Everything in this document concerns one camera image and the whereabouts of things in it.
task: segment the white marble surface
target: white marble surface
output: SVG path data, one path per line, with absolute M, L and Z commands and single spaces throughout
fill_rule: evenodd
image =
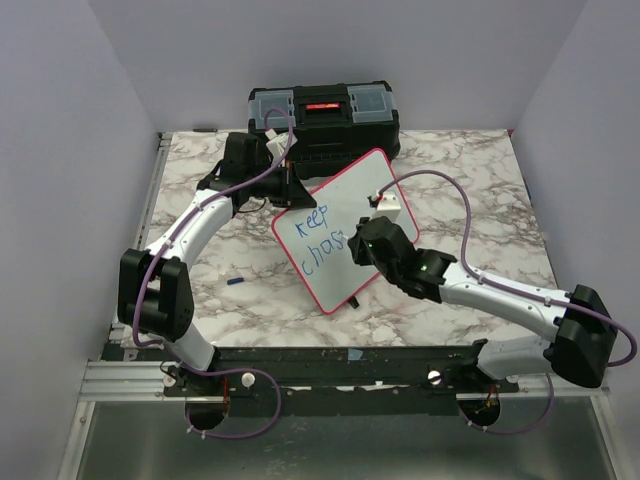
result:
M 149 242 L 184 211 L 197 181 L 224 150 L 225 132 L 174 134 L 153 213 Z M 397 174 L 433 168 L 452 175 L 473 208 L 469 261 L 509 278 L 555 286 L 506 131 L 406 131 L 392 166 Z M 419 246 L 459 257 L 464 208 L 443 180 L 403 182 L 421 229 Z M 244 208 L 259 206 L 250 203 Z M 222 346 L 461 345 L 508 339 L 527 331 L 485 313 L 407 297 L 377 278 L 358 294 L 360 308 L 324 315 L 271 232 L 276 209 L 237 215 L 204 249 L 191 270 L 194 322 Z M 226 280 L 242 276 L 244 283 Z M 130 336 L 124 345 L 132 344 Z

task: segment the whiteboard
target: whiteboard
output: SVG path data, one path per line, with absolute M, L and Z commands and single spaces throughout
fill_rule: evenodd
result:
M 385 153 L 372 150 L 311 192 L 316 208 L 285 210 L 273 219 L 273 233 L 324 313 L 335 312 L 378 275 L 374 266 L 353 263 L 344 236 L 351 238 L 358 220 L 373 215 L 367 197 L 394 178 Z M 415 243 L 420 231 L 402 190 L 394 185 L 388 191 L 402 206 L 395 223 Z

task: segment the gray wall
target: gray wall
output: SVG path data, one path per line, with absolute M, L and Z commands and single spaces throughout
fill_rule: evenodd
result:
M 515 126 L 585 0 L 89 0 L 158 130 L 254 87 L 385 79 L 404 128 Z
M 84 0 L 4 0 L 0 26 L 0 477 L 46 480 L 157 137 Z
M 561 285 L 593 286 L 640 337 L 638 25 L 637 0 L 590 0 L 513 140 Z M 617 352 L 627 348 L 621 339 Z M 617 421 L 638 452 L 640 361 L 611 373 Z

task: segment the red whiteboard frame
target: red whiteboard frame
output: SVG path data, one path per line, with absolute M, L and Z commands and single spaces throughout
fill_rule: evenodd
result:
M 393 169 L 391 168 L 391 163 L 389 162 L 389 159 L 387 158 L 386 153 L 384 153 L 384 150 L 382 150 L 381 148 L 374 148 L 373 150 L 371 150 L 368 153 L 365 153 L 362 157 L 360 157 L 358 160 L 356 160 L 355 162 L 353 162 L 351 165 L 349 165 L 348 167 L 345 167 L 343 170 L 341 170 L 339 173 L 336 173 L 333 177 L 327 179 L 326 181 L 324 181 L 321 185 L 319 185 L 318 187 L 314 188 L 313 191 L 311 192 L 311 195 L 313 195 L 314 193 L 316 193 L 317 191 L 321 190 L 322 188 L 324 188 L 325 186 L 327 186 L 329 183 L 331 183 L 332 181 L 334 181 L 336 178 L 338 178 L 340 175 L 342 175 L 343 173 L 349 171 L 349 169 L 353 168 L 354 166 L 356 166 L 358 163 L 362 162 L 363 160 L 366 160 L 367 157 L 369 155 L 371 155 L 374 152 L 380 152 L 382 153 L 382 155 L 384 156 L 384 159 L 387 161 L 387 166 L 389 167 L 389 171 L 391 172 L 391 176 L 395 179 L 396 174 L 394 173 Z M 420 228 L 418 227 L 418 224 L 416 222 L 415 217 L 413 216 L 413 212 L 411 211 L 411 208 L 409 206 L 409 202 L 407 201 L 407 198 L 404 195 L 404 192 L 402 191 L 402 188 L 400 187 L 400 184 L 397 183 L 396 186 L 398 187 L 398 192 L 400 193 L 400 195 L 402 195 L 402 199 L 404 200 L 404 203 L 407 205 L 407 210 L 409 213 L 409 216 L 411 217 L 411 221 L 413 222 L 414 226 L 416 227 L 416 231 L 418 232 L 418 235 L 415 239 L 415 241 L 413 242 L 413 244 L 415 245 L 418 240 L 420 240 Z M 283 212 L 280 212 L 279 214 L 277 214 L 274 219 L 271 221 L 271 231 L 273 232 L 273 234 L 275 235 L 276 239 L 278 240 L 278 243 L 280 244 L 280 246 L 282 246 L 282 249 L 284 250 L 284 253 L 287 255 L 287 257 L 289 258 L 289 261 L 291 262 L 291 264 L 293 265 L 293 268 L 296 269 L 296 272 L 298 273 L 298 275 L 300 276 L 300 278 L 302 279 L 302 281 L 304 282 L 305 287 L 307 287 L 307 290 L 309 290 L 309 293 L 311 294 L 311 296 L 313 297 L 313 301 L 316 302 L 316 305 L 318 305 L 318 308 L 320 308 L 320 310 L 322 311 L 322 313 L 324 313 L 325 315 L 331 315 L 332 313 L 334 313 L 335 311 L 337 311 L 340 307 L 342 307 L 345 303 L 347 303 L 349 301 L 349 299 L 353 296 L 355 296 L 358 292 L 360 292 L 364 287 L 366 287 L 367 285 L 369 285 L 373 280 L 376 279 L 376 277 L 378 275 L 380 275 L 380 272 L 375 273 L 369 280 L 367 280 L 364 284 L 362 284 L 362 286 L 360 286 L 359 288 L 357 288 L 352 294 L 350 294 L 349 296 L 347 296 L 347 298 L 342 302 L 339 303 L 338 306 L 336 308 L 334 308 L 333 310 L 330 311 L 326 311 L 324 308 L 322 308 L 322 305 L 320 304 L 320 302 L 318 301 L 318 298 L 316 297 L 315 293 L 313 293 L 313 289 L 311 288 L 311 286 L 309 285 L 309 283 L 307 282 L 307 280 L 305 279 L 305 275 L 302 274 L 302 272 L 300 271 L 300 268 L 298 267 L 298 264 L 295 262 L 295 260 L 293 259 L 293 257 L 291 256 L 291 253 L 289 252 L 289 250 L 287 249 L 286 245 L 284 244 L 284 242 L 282 241 L 282 238 L 280 238 L 280 235 L 278 235 L 278 232 L 275 228 L 276 225 L 276 221 L 282 217 L 283 215 L 285 215 L 287 212 L 289 211 L 289 209 L 284 210 Z

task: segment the black toolbox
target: black toolbox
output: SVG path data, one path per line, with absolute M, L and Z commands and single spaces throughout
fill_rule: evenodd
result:
M 265 139 L 264 114 L 272 107 L 288 112 L 298 142 L 287 156 L 302 179 L 327 177 L 381 148 L 389 160 L 400 151 L 400 123 L 387 82 L 316 87 L 255 88 L 249 96 L 249 133 Z M 287 128 L 277 112 L 269 128 Z

